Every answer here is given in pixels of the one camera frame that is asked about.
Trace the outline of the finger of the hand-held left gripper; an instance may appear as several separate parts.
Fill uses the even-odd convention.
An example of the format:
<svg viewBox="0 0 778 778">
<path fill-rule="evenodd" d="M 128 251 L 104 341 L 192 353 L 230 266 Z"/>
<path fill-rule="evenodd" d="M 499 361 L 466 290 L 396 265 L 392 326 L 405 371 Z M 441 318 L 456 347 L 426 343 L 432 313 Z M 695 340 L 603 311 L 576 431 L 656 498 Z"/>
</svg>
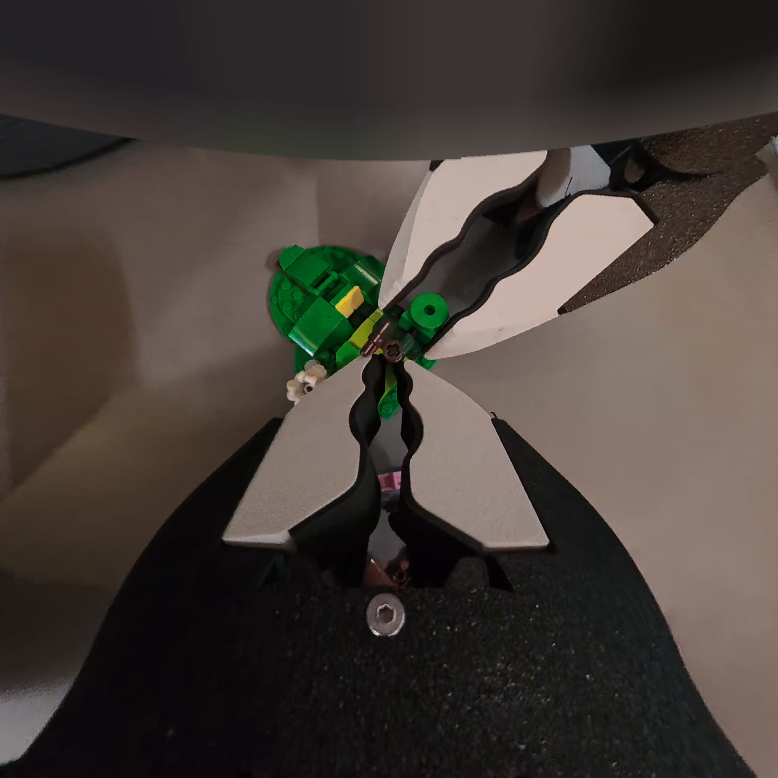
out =
<svg viewBox="0 0 778 778">
<path fill-rule="evenodd" d="M 560 201 L 530 234 L 517 269 L 489 282 L 425 357 L 473 353 L 544 324 L 652 228 L 634 197 L 581 192 Z"/>
<path fill-rule="evenodd" d="M 486 306 L 498 283 L 520 264 L 517 246 L 542 213 L 536 190 L 547 150 L 445 159 L 427 171 L 398 231 L 382 278 L 377 306 L 385 319 L 417 293 L 438 267 L 463 249 L 485 221 L 511 239 L 499 265 L 478 270 L 481 288 L 461 317 Z"/>
</svg>

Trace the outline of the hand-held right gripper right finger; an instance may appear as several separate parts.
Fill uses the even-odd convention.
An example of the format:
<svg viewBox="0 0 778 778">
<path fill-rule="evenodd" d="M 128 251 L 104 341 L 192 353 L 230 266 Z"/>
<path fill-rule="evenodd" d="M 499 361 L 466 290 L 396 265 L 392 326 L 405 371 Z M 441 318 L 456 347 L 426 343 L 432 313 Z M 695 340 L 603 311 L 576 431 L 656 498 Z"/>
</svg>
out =
<svg viewBox="0 0 778 778">
<path fill-rule="evenodd" d="M 451 576 L 511 589 L 498 556 L 544 553 L 550 539 L 496 421 L 469 396 L 412 362 L 395 367 L 402 409 L 401 487 L 390 524 L 414 588 Z"/>
</svg>

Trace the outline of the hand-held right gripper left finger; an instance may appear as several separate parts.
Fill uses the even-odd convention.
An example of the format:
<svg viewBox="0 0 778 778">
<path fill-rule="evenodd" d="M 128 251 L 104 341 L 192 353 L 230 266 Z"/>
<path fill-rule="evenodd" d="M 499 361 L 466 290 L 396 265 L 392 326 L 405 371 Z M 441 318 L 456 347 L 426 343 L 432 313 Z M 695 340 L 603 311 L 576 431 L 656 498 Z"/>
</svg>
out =
<svg viewBox="0 0 778 778">
<path fill-rule="evenodd" d="M 337 584 L 363 584 L 380 518 L 370 444 L 380 429 L 382 358 L 359 356 L 288 412 L 224 543 L 313 559 Z"/>
</svg>

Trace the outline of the white lego flower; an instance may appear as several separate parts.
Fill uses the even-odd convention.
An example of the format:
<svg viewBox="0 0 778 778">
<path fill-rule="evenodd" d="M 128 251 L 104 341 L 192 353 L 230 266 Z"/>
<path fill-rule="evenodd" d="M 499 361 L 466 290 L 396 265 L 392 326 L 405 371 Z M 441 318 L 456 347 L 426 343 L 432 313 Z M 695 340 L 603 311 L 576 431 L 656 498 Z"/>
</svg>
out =
<svg viewBox="0 0 778 778">
<path fill-rule="evenodd" d="M 310 359 L 306 361 L 303 369 L 287 382 L 286 397 L 290 402 L 298 404 L 326 379 L 326 367 L 318 360 Z"/>
</svg>

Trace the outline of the dark brown lego pin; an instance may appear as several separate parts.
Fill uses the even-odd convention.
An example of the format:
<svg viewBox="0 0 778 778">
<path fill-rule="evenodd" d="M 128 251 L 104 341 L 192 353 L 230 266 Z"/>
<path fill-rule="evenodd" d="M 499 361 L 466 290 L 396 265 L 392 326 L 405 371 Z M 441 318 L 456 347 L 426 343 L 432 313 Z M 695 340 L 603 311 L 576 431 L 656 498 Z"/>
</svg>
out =
<svg viewBox="0 0 778 778">
<path fill-rule="evenodd" d="M 400 363 L 404 359 L 404 343 L 392 320 L 386 319 L 376 324 L 359 350 L 359 354 L 365 358 L 378 353 L 383 355 L 388 363 Z"/>
</svg>

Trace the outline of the green lego model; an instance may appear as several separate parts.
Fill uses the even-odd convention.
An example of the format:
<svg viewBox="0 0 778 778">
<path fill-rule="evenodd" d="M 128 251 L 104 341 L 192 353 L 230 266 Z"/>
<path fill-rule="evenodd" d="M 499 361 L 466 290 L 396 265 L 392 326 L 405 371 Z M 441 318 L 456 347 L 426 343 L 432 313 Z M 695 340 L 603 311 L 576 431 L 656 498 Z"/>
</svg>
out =
<svg viewBox="0 0 778 778">
<path fill-rule="evenodd" d="M 268 304 L 277 329 L 295 345 L 295 375 L 310 359 L 327 369 L 327 378 L 351 363 L 376 324 L 386 320 L 378 308 L 385 266 L 372 255 L 338 246 L 285 248 L 271 281 Z M 423 352 L 450 318 L 446 300 L 421 293 L 390 318 L 404 343 L 404 359 L 430 370 Z"/>
</svg>

